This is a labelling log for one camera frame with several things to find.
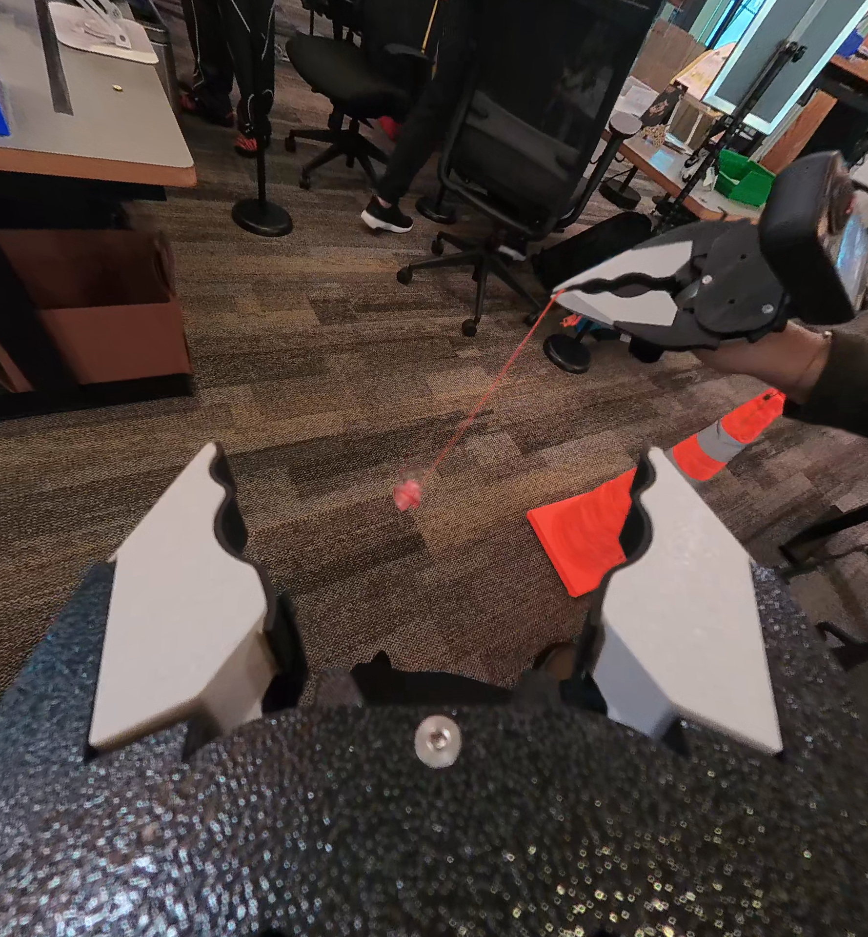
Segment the white side table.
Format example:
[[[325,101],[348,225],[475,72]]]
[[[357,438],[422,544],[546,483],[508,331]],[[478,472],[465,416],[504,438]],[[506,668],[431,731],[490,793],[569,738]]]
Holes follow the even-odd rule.
[[[670,130],[641,128],[640,120],[632,114],[615,111],[615,124],[619,129],[634,128],[639,132],[623,139],[618,155],[624,158],[630,168],[638,170],[657,184],[666,195],[678,196],[687,184],[684,177],[685,160],[689,149],[671,135]],[[684,207],[699,220],[738,220],[758,221],[761,209],[734,202],[714,189],[704,187],[702,183],[685,198]]]

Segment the white tilted stand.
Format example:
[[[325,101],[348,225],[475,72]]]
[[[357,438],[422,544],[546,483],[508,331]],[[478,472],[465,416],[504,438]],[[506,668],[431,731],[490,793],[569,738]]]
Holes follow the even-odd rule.
[[[114,2],[48,2],[58,43],[83,53],[156,65],[159,56],[144,27]]]

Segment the black framed floor sign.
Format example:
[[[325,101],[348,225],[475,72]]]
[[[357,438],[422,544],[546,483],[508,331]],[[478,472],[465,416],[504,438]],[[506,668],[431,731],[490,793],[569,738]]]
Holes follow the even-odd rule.
[[[818,520],[779,545],[784,560],[782,573],[793,578],[837,561],[844,555],[838,556],[830,549],[831,541],[867,523],[868,503],[848,511],[831,506]]]

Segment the grey work table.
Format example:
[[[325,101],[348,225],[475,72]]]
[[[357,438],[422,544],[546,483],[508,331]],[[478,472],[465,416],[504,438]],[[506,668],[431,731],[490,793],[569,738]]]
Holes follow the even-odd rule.
[[[47,3],[0,2],[0,229],[147,229],[131,207],[196,183],[158,65],[61,46]],[[79,386],[62,365],[39,391],[0,387],[0,420],[191,392],[192,376]]]

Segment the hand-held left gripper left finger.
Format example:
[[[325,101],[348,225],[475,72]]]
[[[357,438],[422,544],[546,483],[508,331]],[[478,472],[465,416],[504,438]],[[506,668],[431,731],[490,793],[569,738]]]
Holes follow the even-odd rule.
[[[90,718],[103,754],[178,725],[182,754],[298,706],[306,656],[294,605],[245,556],[220,444],[207,444],[112,556]]]

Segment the black bag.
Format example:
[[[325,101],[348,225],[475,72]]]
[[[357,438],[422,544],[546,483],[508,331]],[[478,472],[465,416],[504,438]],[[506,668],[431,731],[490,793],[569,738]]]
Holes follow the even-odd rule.
[[[624,212],[608,217],[531,257],[533,273],[545,291],[581,275],[652,236],[649,216]]]

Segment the black office chair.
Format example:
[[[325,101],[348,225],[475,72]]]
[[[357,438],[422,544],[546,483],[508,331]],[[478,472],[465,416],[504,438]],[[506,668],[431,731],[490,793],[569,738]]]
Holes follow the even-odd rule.
[[[407,264],[403,285],[425,269],[470,267],[473,316],[461,332],[477,334],[490,276],[530,306],[538,302],[503,260],[515,234],[537,244],[583,213],[622,142],[632,116],[611,122],[619,93],[659,15],[653,1],[483,2],[482,24],[463,96],[443,143],[442,188],[492,224],[477,243],[440,231],[432,259]]]
[[[341,159],[358,165],[370,185],[390,155],[362,128],[381,118],[403,123],[435,69],[432,45],[438,2],[328,2],[334,36],[298,33],[287,41],[289,63],[314,93],[331,105],[325,127],[297,128],[285,139],[327,147],[302,165],[299,186],[310,190],[315,173]]]

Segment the brown wooden table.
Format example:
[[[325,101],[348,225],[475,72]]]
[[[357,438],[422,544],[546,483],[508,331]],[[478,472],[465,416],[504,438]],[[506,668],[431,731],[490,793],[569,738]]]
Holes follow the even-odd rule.
[[[868,153],[868,71],[861,63],[836,57],[812,84],[805,107],[761,158],[778,173],[797,158],[838,151],[857,165]]]

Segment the orange striped traffic cone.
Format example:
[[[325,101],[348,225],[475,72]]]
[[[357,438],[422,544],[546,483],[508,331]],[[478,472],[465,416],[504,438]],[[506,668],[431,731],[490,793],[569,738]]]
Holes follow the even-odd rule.
[[[786,395],[772,388],[666,451],[693,486],[720,474],[782,415]],[[619,535],[630,507],[635,469],[571,498],[531,509],[526,518],[568,595],[594,591],[625,561]]]

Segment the grey panel sign stand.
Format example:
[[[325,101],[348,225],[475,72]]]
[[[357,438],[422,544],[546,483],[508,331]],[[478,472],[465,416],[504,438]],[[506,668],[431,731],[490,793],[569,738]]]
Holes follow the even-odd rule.
[[[262,237],[291,233],[287,211],[269,200],[266,189],[266,152],[271,144],[271,111],[275,100],[275,4],[268,1],[232,2],[229,48],[239,96],[242,137],[252,140],[257,192],[232,207],[232,220]]]

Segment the person's right forearm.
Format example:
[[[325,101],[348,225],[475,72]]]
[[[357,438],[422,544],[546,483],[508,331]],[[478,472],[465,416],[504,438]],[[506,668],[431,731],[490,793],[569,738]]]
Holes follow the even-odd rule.
[[[868,439],[868,335],[832,334],[820,377],[804,402],[787,400],[784,415]]]

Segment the person's right hand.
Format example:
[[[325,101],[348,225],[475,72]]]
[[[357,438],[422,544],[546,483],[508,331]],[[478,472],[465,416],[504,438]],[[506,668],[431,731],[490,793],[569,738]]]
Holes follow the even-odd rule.
[[[754,343],[737,339],[695,354],[711,369],[765,381],[791,402],[804,404],[825,370],[832,338],[830,333],[787,322],[782,331]]]

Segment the cardboard box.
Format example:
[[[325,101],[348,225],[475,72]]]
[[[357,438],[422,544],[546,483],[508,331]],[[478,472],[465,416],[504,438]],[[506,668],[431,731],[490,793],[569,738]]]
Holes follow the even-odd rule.
[[[0,387],[55,359],[81,387],[193,374],[170,243],[148,229],[0,229]]]

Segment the green tray bin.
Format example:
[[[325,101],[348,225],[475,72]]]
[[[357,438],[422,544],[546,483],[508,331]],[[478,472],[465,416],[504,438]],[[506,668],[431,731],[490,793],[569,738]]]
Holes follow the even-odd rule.
[[[714,191],[732,202],[762,208],[769,197],[776,174],[759,163],[730,149],[719,153]]]

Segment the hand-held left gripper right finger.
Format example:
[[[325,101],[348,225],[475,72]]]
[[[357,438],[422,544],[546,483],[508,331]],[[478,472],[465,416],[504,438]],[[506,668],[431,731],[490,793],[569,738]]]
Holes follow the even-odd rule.
[[[606,717],[653,739],[685,721],[778,755],[752,561],[661,449],[640,457],[619,545],[588,610]]]

